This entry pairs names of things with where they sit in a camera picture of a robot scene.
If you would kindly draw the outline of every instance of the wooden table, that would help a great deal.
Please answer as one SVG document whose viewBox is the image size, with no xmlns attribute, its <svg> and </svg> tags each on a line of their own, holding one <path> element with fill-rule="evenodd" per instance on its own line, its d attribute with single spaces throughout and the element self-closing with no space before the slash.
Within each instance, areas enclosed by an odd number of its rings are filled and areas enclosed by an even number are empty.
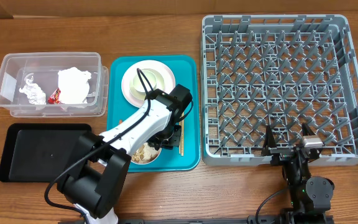
<svg viewBox="0 0 358 224">
<path fill-rule="evenodd" d="M 358 58 L 358 11 L 317 13 L 341 13 L 348 18 Z M 127 55 L 186 54 L 198 63 L 202 18 L 203 15 L 0 20 L 0 66 L 9 53 L 62 51 L 98 52 L 107 67 Z M 106 128 L 106 115 L 17 119 L 0 108 L 0 158 L 7 128 L 21 122 L 88 123 L 95 133 L 100 133 Z M 313 167 L 311 173 L 336 184 L 329 212 L 336 223 L 358 223 L 358 166 Z M 279 167 L 211 167 L 201 161 L 189 172 L 129 174 L 115 211 L 121 218 L 247 217 L 284 185 Z M 48 206 L 43 197 L 46 186 L 0 182 L 0 223 L 56 223 L 78 218 L 75 212 Z M 55 189 L 50 198 L 68 204 Z M 262 214 L 276 214 L 289 205 L 288 195 L 281 195 L 266 204 Z"/>
</svg>

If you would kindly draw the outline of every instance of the gray dish rack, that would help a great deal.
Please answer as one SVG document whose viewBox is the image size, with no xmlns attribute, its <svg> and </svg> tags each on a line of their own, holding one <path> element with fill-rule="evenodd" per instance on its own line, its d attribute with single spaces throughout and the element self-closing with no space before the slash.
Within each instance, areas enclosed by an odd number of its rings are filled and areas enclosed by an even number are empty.
<svg viewBox="0 0 358 224">
<path fill-rule="evenodd" d="M 201 36 L 206 164 L 268 164 L 266 125 L 291 147 L 302 123 L 324 142 L 311 165 L 358 164 L 358 64 L 344 16 L 206 16 Z"/>
</svg>

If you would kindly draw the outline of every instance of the white plate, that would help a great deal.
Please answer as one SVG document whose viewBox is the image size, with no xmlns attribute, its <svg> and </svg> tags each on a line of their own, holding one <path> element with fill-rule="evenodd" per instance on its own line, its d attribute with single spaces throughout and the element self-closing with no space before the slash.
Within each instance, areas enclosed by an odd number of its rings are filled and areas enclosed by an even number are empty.
<svg viewBox="0 0 358 224">
<path fill-rule="evenodd" d="M 144 102 L 144 100 L 138 99 L 141 98 L 142 95 L 137 95 L 135 97 L 131 93 L 131 83 L 135 75 L 137 75 L 137 68 L 157 71 L 157 73 L 155 73 L 157 78 L 157 88 L 163 88 L 165 93 L 170 93 L 175 87 L 175 77 L 173 76 L 173 72 L 164 63 L 156 60 L 143 60 L 141 62 L 137 62 L 126 70 L 121 81 L 122 94 L 130 104 L 140 108 Z"/>
</svg>

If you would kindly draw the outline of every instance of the plate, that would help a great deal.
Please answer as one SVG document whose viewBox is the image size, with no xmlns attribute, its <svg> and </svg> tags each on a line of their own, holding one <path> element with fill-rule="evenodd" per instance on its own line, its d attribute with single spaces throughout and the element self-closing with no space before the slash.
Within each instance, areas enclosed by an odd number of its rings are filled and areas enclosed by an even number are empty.
<svg viewBox="0 0 358 224">
<path fill-rule="evenodd" d="M 175 76 L 164 63 L 156 60 L 143 60 L 130 66 L 121 81 L 121 90 L 124 98 L 133 106 L 140 108 L 143 105 L 145 95 L 136 91 L 133 80 L 137 75 L 136 69 L 148 70 L 153 72 L 157 81 L 157 88 L 165 93 L 170 93 L 175 87 Z"/>
</svg>

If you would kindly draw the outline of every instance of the clear plastic container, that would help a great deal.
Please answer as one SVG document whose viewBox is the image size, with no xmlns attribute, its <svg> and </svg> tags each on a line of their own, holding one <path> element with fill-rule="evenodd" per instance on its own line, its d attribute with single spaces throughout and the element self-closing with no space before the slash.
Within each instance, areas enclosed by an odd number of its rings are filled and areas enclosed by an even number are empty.
<svg viewBox="0 0 358 224">
<path fill-rule="evenodd" d="M 19 92 L 25 79 L 33 76 L 33 83 L 45 92 L 47 99 L 58 88 L 58 72 L 71 67 L 89 71 L 89 93 L 84 104 L 32 105 L 26 94 Z M 102 67 L 98 53 L 48 52 L 8 54 L 0 69 L 0 107 L 11 111 L 13 117 L 79 117 L 102 116 L 106 111 L 109 72 Z"/>
</svg>

